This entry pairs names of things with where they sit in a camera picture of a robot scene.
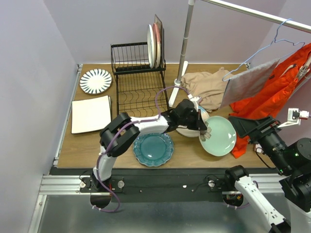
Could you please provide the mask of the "silver clothes rack stand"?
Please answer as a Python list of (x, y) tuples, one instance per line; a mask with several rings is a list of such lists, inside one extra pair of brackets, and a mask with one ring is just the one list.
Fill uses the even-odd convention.
[[(296, 29), (299, 31), (303, 31), (306, 33), (311, 33), (311, 27), (310, 25), (306, 25), (303, 23), (299, 23), (293, 20), (287, 20), (285, 18), (281, 18), (272, 14), (264, 13), (258, 10), (254, 10), (251, 8), (243, 7), (240, 5), (236, 5), (233, 3), (229, 3), (223, 0), (205, 0), (204, 2), (208, 2), (210, 4), (214, 4), (226, 9), (234, 10), (236, 12), (240, 12), (243, 14), (247, 14), (253, 17), (257, 17), (269, 22), (281, 24), (284, 22), (284, 26)], [(174, 86), (173, 90), (168, 102), (168, 105), (170, 107), (173, 107), (173, 104), (176, 100), (178, 89), (181, 85), (181, 77), (182, 77), (182, 71), (184, 68), (184, 61), (185, 61), (185, 55), (186, 55), (186, 50), (187, 50), (187, 43), (188, 43), (188, 37), (189, 37), (189, 32), (190, 32), (190, 25), (191, 25), (191, 19), (192, 19), (192, 14), (193, 14), (193, 9), (194, 9), (195, 1), (194, 0), (189, 0), (188, 1), (188, 12), (187, 12), (187, 18), (186, 18), (186, 24), (185, 24), (185, 31), (184, 31), (184, 36), (183, 36), (183, 43), (182, 43), (182, 49), (181, 49), (181, 55), (180, 55), (180, 61), (179, 61), (179, 68), (178, 68), (178, 75), (177, 78), (174, 80)]]

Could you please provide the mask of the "aluminium rail frame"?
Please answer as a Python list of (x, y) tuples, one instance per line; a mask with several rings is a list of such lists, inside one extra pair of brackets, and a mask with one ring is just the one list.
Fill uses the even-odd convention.
[[(173, 158), (159, 168), (224, 168), (245, 165), (262, 194), (286, 217), (290, 211), (279, 184), (280, 176), (258, 162), (249, 151), (244, 159), (226, 156), (217, 161), (198, 148), (197, 139), (171, 133)], [(149, 168), (138, 164), (132, 152), (116, 168)], [(252, 207), (234, 210), (222, 202), (126, 202), (115, 213), (93, 210), (93, 191), (82, 192), (80, 182), (90, 169), (52, 167), (42, 178), (32, 233), (262, 233), (263, 221)]]

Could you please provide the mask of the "beige cloth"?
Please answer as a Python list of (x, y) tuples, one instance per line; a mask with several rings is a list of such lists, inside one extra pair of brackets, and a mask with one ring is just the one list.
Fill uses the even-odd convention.
[(186, 73), (181, 81), (182, 86), (190, 94), (202, 98), (200, 105), (208, 112), (212, 112), (218, 110), (221, 106), (228, 83), (228, 81), (223, 81), (225, 75), (227, 75), (227, 78), (233, 76), (229, 74), (228, 70), (221, 67), (213, 74), (209, 72)]

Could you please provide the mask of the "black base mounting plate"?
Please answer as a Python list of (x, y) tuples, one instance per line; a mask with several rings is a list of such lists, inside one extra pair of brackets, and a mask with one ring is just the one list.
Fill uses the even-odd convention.
[(126, 202), (221, 202), (237, 195), (224, 168), (115, 168), (104, 182)]

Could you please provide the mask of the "teal scalloped plate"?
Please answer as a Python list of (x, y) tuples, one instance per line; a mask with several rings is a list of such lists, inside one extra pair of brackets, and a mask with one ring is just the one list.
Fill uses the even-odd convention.
[(150, 133), (139, 136), (133, 143), (133, 153), (138, 162), (147, 167), (159, 167), (173, 155), (174, 144), (167, 133)]

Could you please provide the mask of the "mint green plate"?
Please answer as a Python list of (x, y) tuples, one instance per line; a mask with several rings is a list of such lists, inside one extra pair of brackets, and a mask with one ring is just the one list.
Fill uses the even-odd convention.
[(211, 116), (205, 124), (207, 130), (199, 136), (203, 149), (216, 157), (230, 153), (235, 147), (237, 135), (229, 120), (222, 116)]

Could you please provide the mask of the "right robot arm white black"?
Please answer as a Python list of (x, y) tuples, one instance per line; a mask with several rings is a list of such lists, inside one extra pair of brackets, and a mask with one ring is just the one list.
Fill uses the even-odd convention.
[(309, 233), (311, 231), (311, 140), (301, 138), (287, 146), (278, 135), (281, 124), (268, 116), (246, 119), (230, 116), (240, 138), (249, 137), (251, 144), (260, 144), (275, 165), (279, 181), (290, 209), (290, 220), (280, 214), (253, 183), (243, 166), (225, 171), (224, 186), (241, 192), (270, 233)]

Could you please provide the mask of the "pink plate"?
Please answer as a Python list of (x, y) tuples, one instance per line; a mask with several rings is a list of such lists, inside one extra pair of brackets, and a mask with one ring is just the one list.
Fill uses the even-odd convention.
[(155, 68), (159, 68), (161, 61), (161, 37), (156, 23), (153, 24), (153, 33), (155, 38)]

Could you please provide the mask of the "orange garment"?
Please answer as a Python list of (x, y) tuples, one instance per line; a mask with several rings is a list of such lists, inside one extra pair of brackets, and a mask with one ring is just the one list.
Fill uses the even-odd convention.
[(307, 44), (281, 62), (258, 94), (230, 104), (233, 110), (230, 115), (248, 119), (275, 118), (295, 90), (298, 84), (296, 76), (310, 54), (311, 45)]

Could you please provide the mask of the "beige plate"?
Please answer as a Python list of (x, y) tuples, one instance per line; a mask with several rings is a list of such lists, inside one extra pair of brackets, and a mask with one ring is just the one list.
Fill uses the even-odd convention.
[[(209, 118), (209, 113), (202, 106), (198, 106), (198, 109), (200, 109), (200, 111), (201, 111), (201, 117), (202, 117), (203, 122), (206, 122), (206, 120)], [(189, 130), (184, 126), (177, 128), (176, 131), (185, 137), (193, 138), (193, 137), (199, 136), (198, 131)]]

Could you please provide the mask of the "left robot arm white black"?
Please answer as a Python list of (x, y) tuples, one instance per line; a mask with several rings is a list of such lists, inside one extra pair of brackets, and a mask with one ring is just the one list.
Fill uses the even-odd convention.
[(119, 114), (100, 131), (100, 153), (91, 175), (91, 186), (98, 192), (107, 187), (116, 158), (124, 154), (138, 136), (150, 133), (169, 133), (184, 126), (189, 130), (207, 130), (198, 108), (202, 99), (182, 100), (175, 108), (151, 117), (130, 117)]

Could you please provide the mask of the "white blue striped plate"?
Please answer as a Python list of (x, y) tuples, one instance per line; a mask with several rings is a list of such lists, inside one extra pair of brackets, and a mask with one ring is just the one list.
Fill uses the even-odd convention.
[(112, 75), (105, 69), (92, 69), (82, 75), (79, 86), (83, 92), (97, 95), (105, 92), (112, 84)]

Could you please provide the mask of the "grey cloth on hanger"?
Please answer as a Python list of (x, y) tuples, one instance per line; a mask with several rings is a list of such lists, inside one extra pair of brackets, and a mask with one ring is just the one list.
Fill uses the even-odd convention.
[(248, 69), (228, 79), (220, 108), (259, 93), (279, 63), (279, 58)]

